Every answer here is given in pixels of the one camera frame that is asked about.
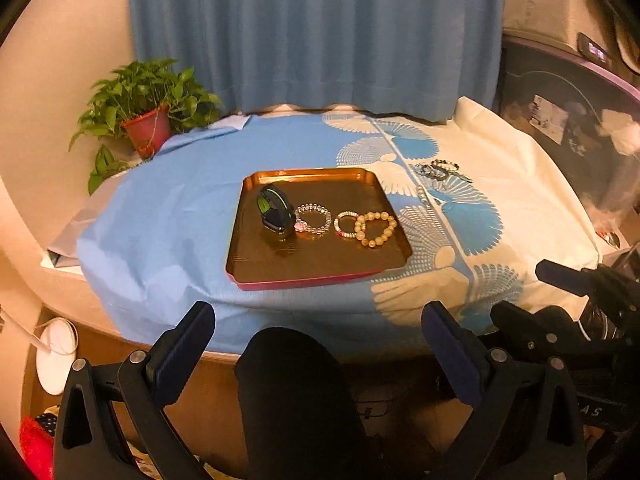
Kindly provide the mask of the black green watch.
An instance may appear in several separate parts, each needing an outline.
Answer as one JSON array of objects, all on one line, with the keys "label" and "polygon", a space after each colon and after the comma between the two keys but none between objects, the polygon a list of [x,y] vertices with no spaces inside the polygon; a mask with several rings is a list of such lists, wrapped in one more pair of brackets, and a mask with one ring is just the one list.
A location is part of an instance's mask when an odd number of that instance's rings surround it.
[{"label": "black green watch", "polygon": [[256,204],[265,229],[284,236],[294,231],[294,207],[280,188],[274,184],[264,185],[258,192]]}]

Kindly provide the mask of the red floral cloth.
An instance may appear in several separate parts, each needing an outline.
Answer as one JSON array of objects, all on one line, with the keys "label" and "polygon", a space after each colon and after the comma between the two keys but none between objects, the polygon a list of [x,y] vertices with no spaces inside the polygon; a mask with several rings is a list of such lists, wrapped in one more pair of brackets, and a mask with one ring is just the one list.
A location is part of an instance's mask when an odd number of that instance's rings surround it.
[{"label": "red floral cloth", "polygon": [[39,480],[53,479],[54,429],[25,416],[18,430],[24,461]]}]

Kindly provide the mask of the white round device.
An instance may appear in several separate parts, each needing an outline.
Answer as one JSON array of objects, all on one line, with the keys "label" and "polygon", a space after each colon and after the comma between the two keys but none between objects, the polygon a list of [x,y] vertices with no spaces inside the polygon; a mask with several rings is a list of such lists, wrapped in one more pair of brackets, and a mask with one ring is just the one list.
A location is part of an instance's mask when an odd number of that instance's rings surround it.
[{"label": "white round device", "polygon": [[50,396],[59,396],[76,360],[77,330],[65,318],[52,318],[43,325],[39,339],[44,345],[44,349],[36,352],[36,372],[40,386]]}]

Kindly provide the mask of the blue patterned bed cover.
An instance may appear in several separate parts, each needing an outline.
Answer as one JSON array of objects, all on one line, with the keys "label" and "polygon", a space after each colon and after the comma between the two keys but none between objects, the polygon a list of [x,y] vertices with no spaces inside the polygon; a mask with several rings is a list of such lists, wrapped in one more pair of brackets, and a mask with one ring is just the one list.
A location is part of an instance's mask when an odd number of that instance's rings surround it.
[{"label": "blue patterned bed cover", "polygon": [[[303,248],[348,268],[375,263],[401,237],[409,258],[344,284],[242,289],[231,266],[244,256],[230,245],[245,179],[324,168],[374,174],[386,204],[354,196],[334,204],[282,185],[303,229],[282,240],[257,227],[266,267],[281,269]],[[345,358],[423,351],[421,310],[432,300],[478,334],[491,330],[489,310],[501,300],[530,312],[554,304],[578,318],[584,302],[541,283],[536,265],[579,270],[602,260],[585,208],[552,159],[467,98],[441,126],[329,110],[177,136],[120,178],[77,253],[128,340],[149,344],[204,300],[216,315],[210,351],[240,354],[258,330],[283,326]]]}]

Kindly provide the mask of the person's black-clad knee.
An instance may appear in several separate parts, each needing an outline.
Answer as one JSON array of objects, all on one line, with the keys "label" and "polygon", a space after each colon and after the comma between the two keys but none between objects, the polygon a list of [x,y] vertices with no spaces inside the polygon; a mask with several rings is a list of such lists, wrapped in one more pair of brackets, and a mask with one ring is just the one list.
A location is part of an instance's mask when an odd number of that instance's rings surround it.
[{"label": "person's black-clad knee", "polygon": [[378,472],[340,363],[297,330],[256,333],[234,367],[251,479]]}]

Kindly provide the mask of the orange metal tray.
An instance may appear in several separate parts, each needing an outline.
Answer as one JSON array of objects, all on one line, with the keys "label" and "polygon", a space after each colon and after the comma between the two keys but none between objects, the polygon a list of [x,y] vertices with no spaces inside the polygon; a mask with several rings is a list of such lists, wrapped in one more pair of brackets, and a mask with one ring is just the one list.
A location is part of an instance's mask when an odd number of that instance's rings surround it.
[{"label": "orange metal tray", "polygon": [[[289,236],[262,226],[256,198],[266,184],[294,208]],[[243,290],[333,285],[402,269],[412,248],[374,172],[359,167],[259,171],[246,177],[226,272]]]}]

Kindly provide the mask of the blue curtain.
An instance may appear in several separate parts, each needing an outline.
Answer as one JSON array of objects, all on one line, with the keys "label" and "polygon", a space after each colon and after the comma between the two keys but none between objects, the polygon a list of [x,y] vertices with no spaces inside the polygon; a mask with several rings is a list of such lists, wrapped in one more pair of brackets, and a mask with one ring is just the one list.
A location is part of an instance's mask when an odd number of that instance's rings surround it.
[{"label": "blue curtain", "polygon": [[129,0],[134,53],[192,68],[229,112],[350,104],[444,122],[489,105],[503,0]]}]

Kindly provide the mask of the red flower pot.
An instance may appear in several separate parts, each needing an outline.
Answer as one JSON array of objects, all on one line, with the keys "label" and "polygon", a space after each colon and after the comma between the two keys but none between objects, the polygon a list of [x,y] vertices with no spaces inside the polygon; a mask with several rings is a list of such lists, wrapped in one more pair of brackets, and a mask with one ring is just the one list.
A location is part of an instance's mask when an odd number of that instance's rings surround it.
[{"label": "red flower pot", "polygon": [[152,158],[171,137],[168,106],[161,105],[122,124],[142,159]]}]

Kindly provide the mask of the green potted plant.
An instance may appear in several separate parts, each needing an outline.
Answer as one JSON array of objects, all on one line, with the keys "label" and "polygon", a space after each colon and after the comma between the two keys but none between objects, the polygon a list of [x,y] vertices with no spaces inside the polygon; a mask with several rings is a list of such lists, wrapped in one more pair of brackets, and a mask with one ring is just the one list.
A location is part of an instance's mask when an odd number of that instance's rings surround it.
[{"label": "green potted plant", "polygon": [[[167,105],[171,136],[175,136],[204,128],[220,118],[224,106],[218,96],[198,82],[192,67],[176,72],[172,69],[175,64],[172,58],[134,61],[116,67],[111,78],[93,85],[93,96],[68,144],[74,146],[83,136],[100,142],[88,179],[90,194],[108,178],[131,168],[130,162],[113,155],[107,141],[126,140],[138,155],[122,128],[124,122]],[[150,158],[140,159],[146,162]]]}]

